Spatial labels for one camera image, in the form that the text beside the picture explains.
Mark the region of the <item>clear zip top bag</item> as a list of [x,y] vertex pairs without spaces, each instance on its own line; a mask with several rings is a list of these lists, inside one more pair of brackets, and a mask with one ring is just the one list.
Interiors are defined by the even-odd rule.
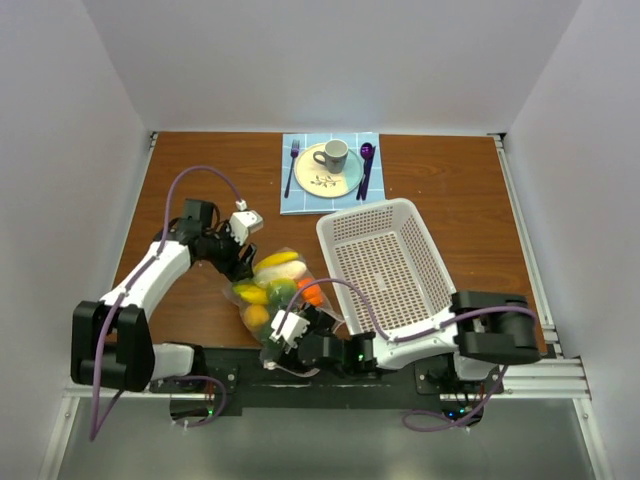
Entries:
[[304,257],[295,250],[281,249],[253,266],[253,276],[230,283],[225,297],[238,307],[242,323],[261,344],[260,363],[267,370],[282,370],[308,378],[319,373],[304,365],[297,357],[297,348],[283,339],[271,339],[273,320],[290,302],[294,308],[290,317],[299,316],[308,322],[307,329],[334,333],[343,319],[315,280]]

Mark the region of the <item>white perforated plastic basket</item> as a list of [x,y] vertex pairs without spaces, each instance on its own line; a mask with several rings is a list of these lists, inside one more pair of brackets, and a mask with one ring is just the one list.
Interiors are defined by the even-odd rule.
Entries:
[[316,224],[322,254],[352,333],[374,329],[371,314],[393,338],[452,317],[456,287],[417,207],[383,200],[323,216]]

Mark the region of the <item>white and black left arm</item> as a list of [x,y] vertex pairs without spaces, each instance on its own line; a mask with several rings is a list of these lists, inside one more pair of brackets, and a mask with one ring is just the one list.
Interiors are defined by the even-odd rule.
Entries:
[[229,219],[213,221],[215,204],[188,199],[181,216],[156,234],[140,263],[113,290],[82,301],[73,312],[70,375],[74,383],[140,392],[152,381],[172,378],[185,392],[207,380],[201,347],[156,344],[151,316],[173,284],[197,262],[209,262],[229,281],[253,275],[255,245],[249,235],[262,217],[244,203]]

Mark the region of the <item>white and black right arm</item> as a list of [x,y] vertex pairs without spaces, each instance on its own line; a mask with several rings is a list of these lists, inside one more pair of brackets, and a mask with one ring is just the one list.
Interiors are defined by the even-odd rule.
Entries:
[[521,295],[459,291],[449,309],[421,332],[402,335],[375,325],[370,332],[340,339],[334,318],[310,305],[297,313],[281,309],[271,322],[269,340],[282,349],[276,361],[291,361],[304,371],[327,370],[339,376],[382,374],[416,361],[447,356],[448,386],[469,392],[497,365],[538,362],[536,314]]

